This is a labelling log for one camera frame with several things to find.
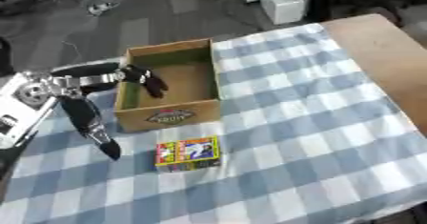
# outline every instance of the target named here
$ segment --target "table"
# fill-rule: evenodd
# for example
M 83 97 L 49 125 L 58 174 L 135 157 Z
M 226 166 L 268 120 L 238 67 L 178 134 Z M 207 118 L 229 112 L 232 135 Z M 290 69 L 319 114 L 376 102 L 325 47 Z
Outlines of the table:
M 214 49 L 227 60 L 216 64 L 224 128 L 114 132 L 113 96 L 98 94 L 124 157 L 111 163 L 56 112 L 18 164 L 2 220 L 334 223 L 425 200 L 425 138 L 319 25 Z M 153 144 L 143 142 L 206 134 L 221 135 L 221 168 L 155 173 Z
M 419 130 L 427 134 L 427 50 L 378 14 L 323 25 Z

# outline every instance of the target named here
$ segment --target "juice box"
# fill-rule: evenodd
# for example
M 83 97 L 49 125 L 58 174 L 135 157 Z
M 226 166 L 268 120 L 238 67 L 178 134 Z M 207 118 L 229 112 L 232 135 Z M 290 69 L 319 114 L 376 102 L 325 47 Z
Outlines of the juice box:
M 216 136 L 157 144 L 155 166 L 162 173 L 192 171 L 220 164 Z

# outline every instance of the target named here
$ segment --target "open cardboard box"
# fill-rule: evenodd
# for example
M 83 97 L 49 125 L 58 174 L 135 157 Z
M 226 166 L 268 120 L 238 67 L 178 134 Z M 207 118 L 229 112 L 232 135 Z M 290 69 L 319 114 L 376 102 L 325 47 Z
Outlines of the open cardboard box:
M 220 118 L 210 39 L 128 49 L 127 62 L 151 69 L 169 90 L 158 99 L 137 84 L 120 83 L 114 112 L 126 132 Z

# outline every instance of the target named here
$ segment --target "gray floor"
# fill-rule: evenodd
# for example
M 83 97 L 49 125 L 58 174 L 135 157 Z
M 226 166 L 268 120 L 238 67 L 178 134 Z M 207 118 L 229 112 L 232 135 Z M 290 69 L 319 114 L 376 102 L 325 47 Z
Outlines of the gray floor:
M 126 48 L 212 37 L 222 40 L 275 27 L 259 4 L 242 0 L 109 0 L 120 5 L 100 17 L 98 0 L 45 0 L 30 13 L 0 20 L 19 70 L 45 70 L 122 55 Z

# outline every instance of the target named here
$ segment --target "blue and white tablecloth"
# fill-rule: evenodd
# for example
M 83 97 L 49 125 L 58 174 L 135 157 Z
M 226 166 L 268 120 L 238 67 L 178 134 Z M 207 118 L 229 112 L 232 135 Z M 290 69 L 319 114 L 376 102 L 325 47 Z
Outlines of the blue and white tablecloth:
M 427 200 L 427 141 L 318 24 L 213 45 L 221 121 L 121 133 L 111 162 L 58 108 L 16 166 L 0 223 L 353 223 Z M 219 168 L 156 172 L 155 144 L 217 134 Z

